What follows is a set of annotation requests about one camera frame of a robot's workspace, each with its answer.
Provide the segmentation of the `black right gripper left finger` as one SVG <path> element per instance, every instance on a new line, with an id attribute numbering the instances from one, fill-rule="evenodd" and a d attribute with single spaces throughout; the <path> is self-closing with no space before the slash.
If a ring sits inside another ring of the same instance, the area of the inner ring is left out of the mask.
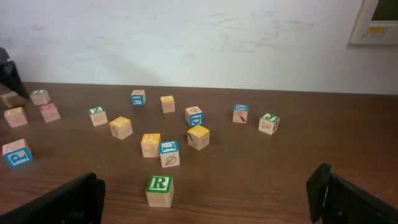
<path id="1" fill-rule="evenodd" d="M 1 215 L 1 223 L 101 223 L 105 181 L 89 172 Z"/>

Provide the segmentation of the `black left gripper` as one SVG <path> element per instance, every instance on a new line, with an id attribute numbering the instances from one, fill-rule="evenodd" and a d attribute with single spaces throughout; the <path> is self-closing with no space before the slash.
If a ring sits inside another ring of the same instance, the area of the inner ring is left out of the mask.
<path id="1" fill-rule="evenodd" d="M 1 83 L 19 96 L 29 99 L 29 93 L 23 85 L 16 64 L 10 59 L 6 49 L 1 47 Z"/>

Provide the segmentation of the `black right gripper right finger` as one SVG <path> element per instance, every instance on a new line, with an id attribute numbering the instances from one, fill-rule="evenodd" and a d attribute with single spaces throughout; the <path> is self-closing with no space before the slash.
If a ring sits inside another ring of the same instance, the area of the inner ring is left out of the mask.
<path id="1" fill-rule="evenodd" d="M 332 173 L 330 164 L 320 165 L 306 187 L 312 223 L 397 224 L 397 209 Z"/>

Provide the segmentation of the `yellow S block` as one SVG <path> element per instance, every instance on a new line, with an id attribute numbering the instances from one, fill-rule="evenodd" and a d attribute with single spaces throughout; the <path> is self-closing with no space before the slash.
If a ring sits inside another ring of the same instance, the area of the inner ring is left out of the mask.
<path id="1" fill-rule="evenodd" d="M 125 117 L 118 117 L 109 123 L 111 128 L 111 134 L 123 140 L 133 133 L 131 120 Z"/>
<path id="2" fill-rule="evenodd" d="M 10 127 L 15 128 L 28 123 L 23 107 L 13 108 L 4 112 L 4 117 Z"/>

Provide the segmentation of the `blue P block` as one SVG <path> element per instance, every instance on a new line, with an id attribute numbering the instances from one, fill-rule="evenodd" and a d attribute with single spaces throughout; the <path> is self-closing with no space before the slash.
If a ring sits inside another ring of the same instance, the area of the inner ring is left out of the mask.
<path id="1" fill-rule="evenodd" d="M 32 152 L 25 139 L 3 145 L 2 155 L 11 168 L 33 161 Z"/>

